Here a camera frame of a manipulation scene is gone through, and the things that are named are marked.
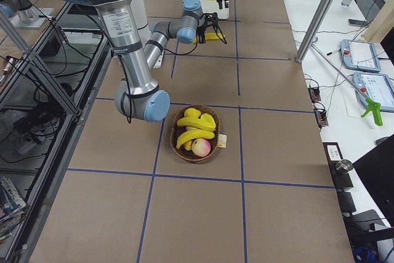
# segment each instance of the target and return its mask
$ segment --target wicker basket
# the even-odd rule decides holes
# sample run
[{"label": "wicker basket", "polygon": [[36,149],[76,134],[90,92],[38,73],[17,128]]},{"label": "wicker basket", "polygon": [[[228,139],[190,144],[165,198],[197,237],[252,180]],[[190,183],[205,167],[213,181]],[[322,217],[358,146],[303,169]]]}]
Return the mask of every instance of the wicker basket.
[{"label": "wicker basket", "polygon": [[[187,108],[196,108],[197,110],[201,111],[201,113],[208,113],[210,115],[212,115],[212,117],[215,119],[215,123],[216,123],[216,130],[214,131],[215,133],[215,137],[211,140],[208,140],[210,145],[211,145],[211,151],[208,153],[208,155],[204,156],[204,157],[200,157],[195,155],[192,151],[186,151],[184,149],[183,146],[181,146],[180,149],[177,149],[177,139],[178,137],[185,132],[185,128],[184,127],[178,127],[177,126],[177,121],[181,118],[183,118],[183,113],[185,112],[185,110]],[[173,151],[181,158],[183,158],[184,160],[190,161],[190,162],[195,162],[195,161],[201,161],[201,160],[206,160],[208,157],[210,157],[217,148],[217,141],[219,138],[219,129],[220,129],[220,120],[219,117],[217,116],[216,112],[212,109],[210,109],[207,106],[204,105],[190,105],[187,106],[181,110],[179,110],[179,112],[176,114],[175,118],[174,118],[174,124],[172,125],[172,130],[171,130],[171,147],[173,149]]]}]

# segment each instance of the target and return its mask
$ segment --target apple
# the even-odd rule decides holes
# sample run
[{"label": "apple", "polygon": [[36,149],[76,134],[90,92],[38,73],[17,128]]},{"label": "apple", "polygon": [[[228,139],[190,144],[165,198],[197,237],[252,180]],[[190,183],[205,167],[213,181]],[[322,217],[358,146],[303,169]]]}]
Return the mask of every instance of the apple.
[{"label": "apple", "polygon": [[195,139],[191,145],[191,150],[197,156],[204,157],[211,152],[211,145],[206,139]]}]

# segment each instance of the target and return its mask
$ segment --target table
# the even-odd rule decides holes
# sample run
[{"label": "table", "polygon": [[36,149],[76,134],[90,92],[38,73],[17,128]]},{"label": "table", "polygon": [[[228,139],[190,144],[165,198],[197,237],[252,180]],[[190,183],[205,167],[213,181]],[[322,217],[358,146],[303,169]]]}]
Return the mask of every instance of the table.
[{"label": "table", "polygon": [[[179,18],[181,2],[145,0],[150,25]],[[230,2],[227,46],[153,70],[172,100],[159,124],[115,110],[113,60],[31,263],[353,261],[284,2]],[[171,149],[189,104],[213,108],[227,135],[206,163]]]},{"label": "table", "polygon": [[[306,31],[313,14],[318,7],[320,0],[284,0],[286,9],[289,14],[290,24],[294,34],[294,39],[302,41],[304,33],[296,31]],[[339,48],[339,44],[343,39],[353,39],[357,32],[342,34],[339,32],[349,32],[357,30],[357,27],[350,26],[347,23],[348,18],[364,20],[363,14],[360,12],[356,3],[353,1],[349,7],[340,5],[342,0],[333,0],[331,7],[321,24],[319,31],[335,31],[336,33],[318,33],[319,40],[315,45],[323,52],[334,52]],[[376,44],[377,53],[383,52],[380,44]],[[338,67],[341,64],[341,58],[338,52],[333,53],[329,57]],[[381,73],[388,74],[394,78],[394,67],[391,61],[381,60]],[[320,86],[335,85],[337,73],[331,68],[317,53],[312,49],[302,62],[302,68],[306,75],[310,75],[317,80]],[[342,67],[347,75],[354,73]],[[337,83],[341,83],[343,79],[339,77]],[[332,94],[332,88],[322,88],[321,98],[326,108],[329,106]],[[372,150],[375,145],[374,141],[394,134],[394,113],[382,112],[384,125],[378,127],[374,124],[372,114],[365,118],[361,118],[364,109],[357,101],[355,91],[347,83],[335,87],[332,96],[331,107],[328,113],[328,127],[324,127],[320,132],[323,142],[338,142],[344,158],[354,162]],[[356,213],[364,212],[369,209],[375,209],[382,217],[382,213],[376,206],[375,202],[369,196],[355,171],[350,172],[350,177],[354,184],[354,188],[349,190],[357,209]]]}]

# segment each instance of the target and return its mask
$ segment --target white sticker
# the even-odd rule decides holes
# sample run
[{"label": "white sticker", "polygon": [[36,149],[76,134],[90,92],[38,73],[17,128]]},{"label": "white sticker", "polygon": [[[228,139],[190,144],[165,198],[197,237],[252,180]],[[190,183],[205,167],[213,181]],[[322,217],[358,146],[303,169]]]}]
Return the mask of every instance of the white sticker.
[{"label": "white sticker", "polygon": [[217,141],[217,147],[218,148],[226,148],[227,144],[227,136],[219,134],[219,139]]},{"label": "white sticker", "polygon": [[134,33],[133,23],[128,12],[118,14],[103,15],[108,34],[112,38],[131,35]]},{"label": "white sticker", "polygon": [[339,161],[341,160],[338,147],[335,145],[327,145],[328,155],[330,156],[330,160],[332,161]]}]

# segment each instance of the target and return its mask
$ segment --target fruit basket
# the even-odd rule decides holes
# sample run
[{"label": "fruit basket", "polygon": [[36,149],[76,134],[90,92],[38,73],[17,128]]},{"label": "fruit basket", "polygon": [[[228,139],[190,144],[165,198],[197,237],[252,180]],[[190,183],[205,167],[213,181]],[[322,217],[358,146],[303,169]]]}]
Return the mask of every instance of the fruit basket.
[{"label": "fruit basket", "polygon": [[[181,146],[180,149],[177,149],[177,139],[178,137],[185,132],[185,128],[184,127],[178,127],[177,125],[177,121],[181,118],[183,118],[183,114],[185,112],[186,109],[188,108],[195,108],[197,110],[199,110],[201,113],[208,113],[210,114],[216,123],[216,129],[213,132],[215,134],[215,137],[213,139],[209,139],[208,142],[211,145],[211,151],[208,153],[208,155],[204,156],[204,157],[200,157],[195,155],[191,150],[187,151],[184,149],[183,145]],[[179,112],[176,114],[175,118],[174,118],[174,123],[172,125],[172,130],[171,130],[171,147],[173,149],[173,151],[181,158],[183,158],[184,160],[190,161],[190,162],[196,162],[196,161],[201,161],[201,160],[206,160],[207,158],[209,158],[215,151],[217,148],[217,141],[219,139],[219,130],[220,130],[220,120],[219,117],[217,116],[216,112],[214,110],[212,110],[211,108],[204,106],[204,105],[190,105],[190,106],[186,106],[185,108],[179,110]]]}]

